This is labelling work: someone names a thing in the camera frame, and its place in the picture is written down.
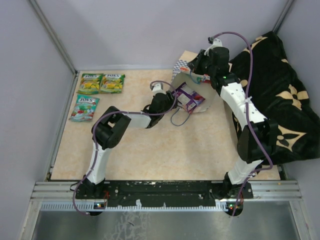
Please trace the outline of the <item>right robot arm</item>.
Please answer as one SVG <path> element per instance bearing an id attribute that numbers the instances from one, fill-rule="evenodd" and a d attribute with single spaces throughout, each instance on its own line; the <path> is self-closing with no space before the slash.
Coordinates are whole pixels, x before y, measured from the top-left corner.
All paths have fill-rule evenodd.
<path id="1" fill-rule="evenodd" d="M 235 198 L 241 186 L 276 149 L 278 124 L 268 119 L 244 92 L 238 77 L 229 70 L 229 50 L 214 47 L 200 50 L 188 63 L 192 73 L 207 75 L 212 88 L 227 103 L 241 127 L 237 139 L 238 160 L 225 174 L 222 184 L 212 189 L 216 199 Z"/>

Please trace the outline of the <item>teal snack bag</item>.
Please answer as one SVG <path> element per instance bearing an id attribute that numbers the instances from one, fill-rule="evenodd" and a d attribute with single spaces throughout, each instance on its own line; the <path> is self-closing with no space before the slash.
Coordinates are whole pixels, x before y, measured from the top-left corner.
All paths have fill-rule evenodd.
<path id="1" fill-rule="evenodd" d="M 91 122 L 100 99 L 78 94 L 69 120 L 72 122 Z"/>

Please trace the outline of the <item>purple snack bag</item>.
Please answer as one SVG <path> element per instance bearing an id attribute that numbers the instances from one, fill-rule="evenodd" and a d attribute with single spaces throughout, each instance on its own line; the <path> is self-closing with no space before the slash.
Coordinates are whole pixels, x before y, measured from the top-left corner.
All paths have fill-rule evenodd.
<path id="1" fill-rule="evenodd" d="M 177 106 L 192 114 L 195 109 L 201 105 L 205 98 L 190 88 L 185 82 L 182 83 L 173 94 L 177 98 Z"/>

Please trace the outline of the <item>blue checkered paper bag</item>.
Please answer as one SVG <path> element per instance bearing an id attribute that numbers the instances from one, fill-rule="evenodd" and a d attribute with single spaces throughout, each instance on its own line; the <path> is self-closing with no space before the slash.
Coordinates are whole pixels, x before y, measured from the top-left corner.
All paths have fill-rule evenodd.
<path id="1" fill-rule="evenodd" d="M 182 53 L 172 69 L 171 85 L 177 89 L 182 83 L 186 83 L 191 89 L 203 96 L 205 101 L 200 104 L 191 114 L 186 112 L 184 109 L 177 107 L 177 110 L 170 118 L 171 123 L 176 127 L 182 126 L 192 114 L 198 114 L 207 111 L 213 105 L 215 97 L 217 96 L 216 91 L 211 87 L 210 83 L 198 83 L 198 74 L 191 72 L 187 66 L 187 64 L 196 56 L 196 53 L 187 50 Z M 185 112 L 187 114 L 186 119 L 181 123 L 174 122 L 174 117 L 177 116 L 179 112 Z"/>

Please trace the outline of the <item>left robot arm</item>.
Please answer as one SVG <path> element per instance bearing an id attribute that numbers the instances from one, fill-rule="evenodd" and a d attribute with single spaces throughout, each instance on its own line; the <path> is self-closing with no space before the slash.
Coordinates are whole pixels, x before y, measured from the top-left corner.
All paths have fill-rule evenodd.
<path id="1" fill-rule="evenodd" d="M 91 129 L 93 152 L 90 166 L 74 190 L 76 199 L 98 199 L 105 187 L 105 168 L 111 151 L 121 141 L 128 128 L 150 129 L 172 109 L 177 98 L 171 91 L 156 93 L 150 104 L 140 112 L 121 111 L 110 106 Z"/>

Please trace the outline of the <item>green candy bag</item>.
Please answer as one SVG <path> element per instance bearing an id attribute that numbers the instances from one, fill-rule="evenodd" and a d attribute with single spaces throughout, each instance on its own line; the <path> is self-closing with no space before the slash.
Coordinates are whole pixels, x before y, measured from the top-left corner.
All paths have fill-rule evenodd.
<path id="1" fill-rule="evenodd" d="M 80 85 L 78 88 L 79 94 L 96 95 L 100 91 L 102 73 L 83 73 L 81 75 Z"/>
<path id="2" fill-rule="evenodd" d="M 123 91 L 125 74 L 103 74 L 100 82 L 100 94 L 119 94 Z"/>

